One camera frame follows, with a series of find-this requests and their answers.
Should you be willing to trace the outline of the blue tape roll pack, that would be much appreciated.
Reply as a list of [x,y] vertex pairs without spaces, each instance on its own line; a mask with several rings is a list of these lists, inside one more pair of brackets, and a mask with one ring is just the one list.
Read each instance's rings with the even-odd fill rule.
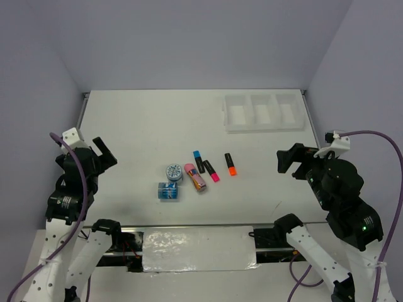
[[175,182],[159,182],[157,197],[162,201],[177,201],[178,185]]

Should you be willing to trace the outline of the round blue tape tin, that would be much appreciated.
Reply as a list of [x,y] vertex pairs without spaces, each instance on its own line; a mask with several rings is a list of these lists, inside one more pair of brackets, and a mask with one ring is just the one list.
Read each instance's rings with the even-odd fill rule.
[[181,182],[183,180],[183,170],[179,164],[169,164],[166,167],[166,177],[170,182]]

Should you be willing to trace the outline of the orange highlighter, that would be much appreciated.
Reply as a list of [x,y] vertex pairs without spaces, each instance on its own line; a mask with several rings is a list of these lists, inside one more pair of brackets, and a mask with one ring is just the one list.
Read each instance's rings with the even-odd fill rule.
[[226,161],[226,164],[227,164],[227,168],[229,170],[229,174],[231,176],[236,176],[237,171],[236,171],[234,162],[232,160],[231,154],[230,153],[225,153],[224,156],[225,156],[225,161]]

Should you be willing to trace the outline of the pink highlighter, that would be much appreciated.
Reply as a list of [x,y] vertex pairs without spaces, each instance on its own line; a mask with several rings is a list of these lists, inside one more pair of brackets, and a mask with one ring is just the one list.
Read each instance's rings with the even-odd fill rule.
[[209,173],[212,180],[214,182],[218,182],[220,180],[220,178],[219,178],[218,174],[216,173],[215,169],[213,168],[213,166],[211,165],[211,163],[208,160],[204,160],[203,165],[204,165],[205,169],[207,170],[207,172]]

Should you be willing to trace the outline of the blue highlighter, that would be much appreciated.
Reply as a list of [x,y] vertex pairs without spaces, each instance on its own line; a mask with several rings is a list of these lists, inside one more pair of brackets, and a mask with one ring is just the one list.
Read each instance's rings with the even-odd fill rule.
[[194,159],[195,159],[195,162],[196,162],[196,165],[197,165],[199,173],[200,174],[205,173],[205,166],[204,166],[202,157],[200,155],[200,152],[198,150],[195,150],[193,152],[193,156],[194,156]]

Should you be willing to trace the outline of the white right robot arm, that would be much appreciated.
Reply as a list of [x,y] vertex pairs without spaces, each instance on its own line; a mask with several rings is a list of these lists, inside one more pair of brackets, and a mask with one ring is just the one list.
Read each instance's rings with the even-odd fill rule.
[[382,223],[360,198],[364,180],[356,167],[337,158],[335,151],[322,152],[301,143],[277,151],[276,156],[281,174],[294,162],[299,164],[292,176],[308,182],[327,212],[326,221],[342,243],[349,268],[333,259],[294,214],[274,222],[275,242],[291,245],[302,254],[330,290],[332,301],[395,301],[381,259]]

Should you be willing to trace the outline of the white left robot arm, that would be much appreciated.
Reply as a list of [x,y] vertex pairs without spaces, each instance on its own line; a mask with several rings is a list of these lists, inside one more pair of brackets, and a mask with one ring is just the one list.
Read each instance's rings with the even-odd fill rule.
[[123,245],[120,223],[99,219],[92,225],[82,250],[73,256],[77,238],[98,192],[98,177],[116,165],[117,160],[100,137],[93,139],[101,152],[99,155],[82,138],[55,134],[51,134],[51,138],[62,149],[62,155],[55,161],[63,173],[47,201],[41,258],[38,266],[27,275],[31,285],[23,299],[80,301],[79,294],[103,254]]

